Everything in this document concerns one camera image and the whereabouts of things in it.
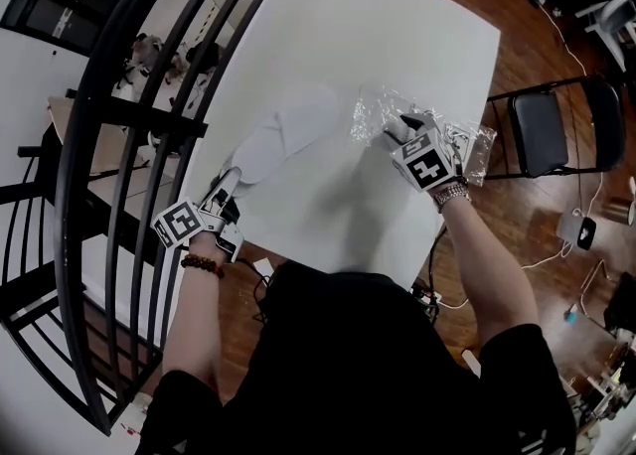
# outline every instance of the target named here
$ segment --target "wooden floor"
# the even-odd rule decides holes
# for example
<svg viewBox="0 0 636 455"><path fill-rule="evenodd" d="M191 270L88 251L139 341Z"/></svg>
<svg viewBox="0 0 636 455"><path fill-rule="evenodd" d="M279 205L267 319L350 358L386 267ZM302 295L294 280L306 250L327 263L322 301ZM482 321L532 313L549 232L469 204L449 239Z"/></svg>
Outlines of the wooden floor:
<svg viewBox="0 0 636 455"><path fill-rule="evenodd" d="M580 66L565 52L557 30L546 15L533 8L528 0L453 1L501 30L499 58L491 94L581 74ZM570 48L584 62L588 71L605 70L601 49L582 33L577 24L571 21L559 23L567 27ZM573 89L570 96L579 138L581 166L592 166L594 138L589 113L585 110L581 92ZM566 114L565 119L571 121L566 91L559 93L559 103ZM636 144L636 119L626 97L625 106L628 148L633 150ZM501 110L504 114L505 106L502 105ZM494 126L489 108L484 113L484 122ZM504 126L504 133L510 143L510 128ZM570 164L575 165L571 124L566 130L570 137ZM511 148L514 151L512 143L509 144L509 151ZM494 150L491 164L501 166L501 148ZM559 258L528 271L540 307L541 324L557 366L564 377L575 378L575 387L582 383L585 376L600 371L615 344L611 337L581 315L574 324L569 325L563 320L563 314L575 302L581 282L599 257L606 259L610 272L636 273L636 230L599 216L599 208L608 197L629 195L627 180L634 174L636 154L632 151L623 167L605 175L603 189L592 209L592 216L598 223L592 251L573 251L566 259ZM598 181L598 175L587 175L581 179L584 211ZM574 176L490 182L481 189L474 188L473 196L474 204L488 226L522 264L534 263L559 250L560 243L555 237L559 215L579 206L579 188L577 177ZM275 264L282 260L252 245L246 245L243 254L250 260L267 255ZM421 276L427 279L425 269ZM258 339L260 325L251 319L257 312L252 299L254 283L253 274L239 265L230 267L222 283L223 368L220 385L223 400L232 397L239 386ZM464 298L452 246L446 237L441 241L435 257L435 285L449 303L459 303ZM601 280L590 290L591 310L599 319L611 290L612 285ZM452 311L442 309L436 329L454 356L458 357L465 348L476 349L476 325L470 306Z"/></svg>

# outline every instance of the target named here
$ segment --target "tabletop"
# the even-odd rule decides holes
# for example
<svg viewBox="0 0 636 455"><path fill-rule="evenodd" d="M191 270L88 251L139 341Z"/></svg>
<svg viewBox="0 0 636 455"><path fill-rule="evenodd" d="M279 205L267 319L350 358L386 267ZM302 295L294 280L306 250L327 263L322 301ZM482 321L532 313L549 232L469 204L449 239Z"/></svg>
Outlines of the tabletop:
<svg viewBox="0 0 636 455"><path fill-rule="evenodd" d="M238 200L245 239L313 268L408 287L441 227L380 147L351 137L362 85L389 86L455 121L481 121L499 31L450 0L265 0L209 108L183 196L198 201L268 107L297 82L339 98L335 132Z"/></svg>

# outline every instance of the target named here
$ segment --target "brown bead bracelet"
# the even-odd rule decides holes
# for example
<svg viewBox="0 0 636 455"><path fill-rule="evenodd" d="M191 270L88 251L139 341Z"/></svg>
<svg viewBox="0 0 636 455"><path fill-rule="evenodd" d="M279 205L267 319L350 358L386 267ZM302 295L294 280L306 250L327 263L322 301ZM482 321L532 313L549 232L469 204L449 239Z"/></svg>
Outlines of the brown bead bracelet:
<svg viewBox="0 0 636 455"><path fill-rule="evenodd" d="M220 266L207 257L202 257L201 255L195 255L194 253L189 253L181 260L181 265L186 268L188 266L192 266L195 268L205 269L206 271L210 271L214 273L219 278L223 278L225 275L221 270Z"/></svg>

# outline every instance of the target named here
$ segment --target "silver bracelet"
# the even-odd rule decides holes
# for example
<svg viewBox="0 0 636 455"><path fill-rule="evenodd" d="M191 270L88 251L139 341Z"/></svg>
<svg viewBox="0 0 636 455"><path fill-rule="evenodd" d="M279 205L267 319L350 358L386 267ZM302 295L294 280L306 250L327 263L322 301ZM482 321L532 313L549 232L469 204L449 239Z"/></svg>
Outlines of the silver bracelet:
<svg viewBox="0 0 636 455"><path fill-rule="evenodd" d="M441 213L444 205L454 197L465 197L469 202L472 201L468 187L464 183L451 183L441 192L433 196L437 211Z"/></svg>

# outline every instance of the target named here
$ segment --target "transparent plastic wrap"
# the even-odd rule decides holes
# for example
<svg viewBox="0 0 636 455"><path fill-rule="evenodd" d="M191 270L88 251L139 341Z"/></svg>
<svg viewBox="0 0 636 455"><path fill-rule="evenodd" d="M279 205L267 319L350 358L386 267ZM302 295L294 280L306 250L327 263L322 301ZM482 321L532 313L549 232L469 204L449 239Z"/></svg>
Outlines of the transparent plastic wrap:
<svg viewBox="0 0 636 455"><path fill-rule="evenodd" d="M416 132L404 125L402 116L433 121L444 142L455 149L466 180L479 187L483 185L497 132L474 121L454 121L432 107L424 109L416 100L403 97L395 89L368 85L360 88L350 137L354 142L371 146L387 133L393 141L405 144Z"/></svg>

